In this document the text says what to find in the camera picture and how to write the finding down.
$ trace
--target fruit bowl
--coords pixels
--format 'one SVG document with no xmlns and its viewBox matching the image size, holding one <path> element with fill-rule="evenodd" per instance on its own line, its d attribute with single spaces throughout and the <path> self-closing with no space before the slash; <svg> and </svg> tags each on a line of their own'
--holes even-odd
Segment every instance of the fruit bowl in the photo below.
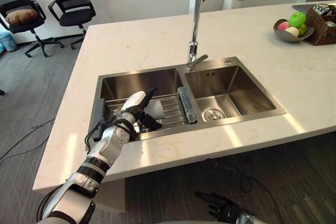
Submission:
<svg viewBox="0 0 336 224">
<path fill-rule="evenodd" d="M 298 42 L 301 40 L 304 40 L 306 38 L 308 38 L 310 35 L 312 35 L 312 33 L 314 32 L 314 28 L 313 27 L 307 27 L 307 31 L 300 37 L 295 37 L 293 34 L 285 31 L 285 30 L 278 30 L 278 26 L 282 23 L 282 22 L 286 22 L 288 20 L 286 19 L 279 19 L 273 26 L 274 29 L 274 33 L 276 34 L 276 36 L 284 41 L 287 42 Z"/>
</svg>

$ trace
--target kitchen island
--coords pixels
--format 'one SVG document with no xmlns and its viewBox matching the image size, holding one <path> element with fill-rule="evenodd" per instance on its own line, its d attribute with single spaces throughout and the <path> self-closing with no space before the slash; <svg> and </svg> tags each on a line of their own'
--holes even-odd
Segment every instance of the kitchen island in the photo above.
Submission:
<svg viewBox="0 0 336 224">
<path fill-rule="evenodd" d="M 197 39 L 199 56 L 237 57 L 286 114 L 126 144 L 97 194 L 100 208 L 124 209 L 126 177 L 336 130 L 336 45 L 279 40 L 273 25 L 291 6 L 202 13 Z M 33 190 L 64 183 L 85 160 L 98 76 L 186 63 L 192 22 L 183 15 L 89 27 Z"/>
</svg>

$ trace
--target chrome faucet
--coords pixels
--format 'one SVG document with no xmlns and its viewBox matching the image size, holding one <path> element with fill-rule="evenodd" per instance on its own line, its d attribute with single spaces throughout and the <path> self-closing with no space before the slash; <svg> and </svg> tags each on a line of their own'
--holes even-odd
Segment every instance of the chrome faucet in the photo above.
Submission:
<svg viewBox="0 0 336 224">
<path fill-rule="evenodd" d="M 194 29 L 193 29 L 192 39 L 189 42 L 189 57 L 188 57 L 188 62 L 186 66 L 188 71 L 193 71 L 199 62 L 202 62 L 203 60 L 208 58 L 208 55 L 202 55 L 200 58 L 197 58 L 198 42 L 196 41 L 196 39 L 197 39 L 197 30 L 198 30 L 200 12 L 201 12 L 201 0 L 196 0 L 195 1 L 195 11 L 194 11 Z"/>
</svg>

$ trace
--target office chair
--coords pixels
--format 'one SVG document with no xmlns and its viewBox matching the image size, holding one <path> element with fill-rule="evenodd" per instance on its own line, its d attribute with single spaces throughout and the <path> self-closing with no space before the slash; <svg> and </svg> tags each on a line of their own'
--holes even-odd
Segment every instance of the office chair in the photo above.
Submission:
<svg viewBox="0 0 336 224">
<path fill-rule="evenodd" d="M 34 49 L 40 47 L 42 49 L 42 52 L 45 57 L 48 57 L 46 52 L 44 51 L 44 46 L 49 45 L 49 44 L 59 44 L 60 47 L 64 47 L 61 42 L 55 41 L 53 38 L 50 38 L 53 41 L 48 40 L 43 40 L 40 39 L 35 31 L 34 28 L 41 26 L 44 23 L 44 20 L 46 19 L 46 15 L 44 14 L 43 10 L 39 6 L 39 4 L 34 1 L 34 0 L 0 0 L 0 13 L 1 15 L 6 18 L 6 16 L 15 11 L 15 10 L 21 10 L 21 9 L 33 9 L 37 11 L 38 16 L 36 19 L 26 23 L 26 24 L 21 24 L 21 25 L 9 25 L 9 28 L 5 24 L 5 22 L 0 18 L 0 23 L 1 25 L 12 32 L 13 34 L 15 33 L 22 33 L 24 31 L 30 31 L 32 34 L 34 34 L 37 44 L 32 46 L 29 50 L 25 52 L 25 55 L 30 58 L 31 55 L 29 52 L 33 51 Z"/>
<path fill-rule="evenodd" d="M 57 4 L 63 14 L 60 18 L 56 15 L 53 5 Z M 77 7 L 84 7 L 88 6 L 87 9 L 80 9 L 80 10 L 73 10 L 68 11 L 70 9 L 74 9 Z M 83 30 L 83 36 L 79 40 L 76 40 L 75 42 L 71 43 L 72 50 L 75 49 L 74 44 L 80 43 L 84 40 L 85 36 L 85 29 L 83 28 L 83 24 L 89 22 L 92 17 L 96 15 L 95 9 L 93 8 L 93 5 L 91 4 L 90 0 L 54 0 L 49 4 L 49 10 L 53 14 L 53 16 L 59 21 L 59 24 L 61 26 L 79 26 Z"/>
</svg>

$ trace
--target stainless steel sink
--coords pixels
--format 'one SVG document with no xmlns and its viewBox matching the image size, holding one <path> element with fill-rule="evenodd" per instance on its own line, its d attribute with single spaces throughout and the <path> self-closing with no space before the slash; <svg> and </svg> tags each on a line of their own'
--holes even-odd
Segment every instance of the stainless steel sink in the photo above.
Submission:
<svg viewBox="0 0 336 224">
<path fill-rule="evenodd" d="M 157 87 L 153 99 L 163 105 L 165 118 L 162 129 L 149 131 L 135 125 L 139 139 L 181 133 L 284 114 L 284 109 L 236 58 L 201 62 L 196 71 L 188 72 L 177 65 L 98 78 L 90 129 L 102 116 L 120 109 L 126 99 L 140 90 Z M 189 124 L 178 88 L 185 88 L 197 122 Z M 99 135 L 95 133 L 90 140 Z"/>
<path fill-rule="evenodd" d="M 276 109 L 240 66 L 186 74 L 205 122 Z"/>
</svg>

